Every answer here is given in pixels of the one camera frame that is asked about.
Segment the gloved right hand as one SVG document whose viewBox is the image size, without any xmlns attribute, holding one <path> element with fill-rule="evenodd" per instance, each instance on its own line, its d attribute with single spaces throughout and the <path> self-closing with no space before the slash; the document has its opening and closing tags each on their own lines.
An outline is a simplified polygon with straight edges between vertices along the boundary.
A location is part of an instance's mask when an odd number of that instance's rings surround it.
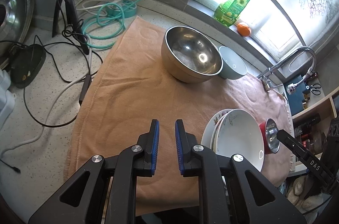
<svg viewBox="0 0 339 224">
<path fill-rule="evenodd" d="M 325 204 L 322 189 L 310 175 L 296 178 L 286 197 L 303 215 L 316 213 Z"/>
</svg>

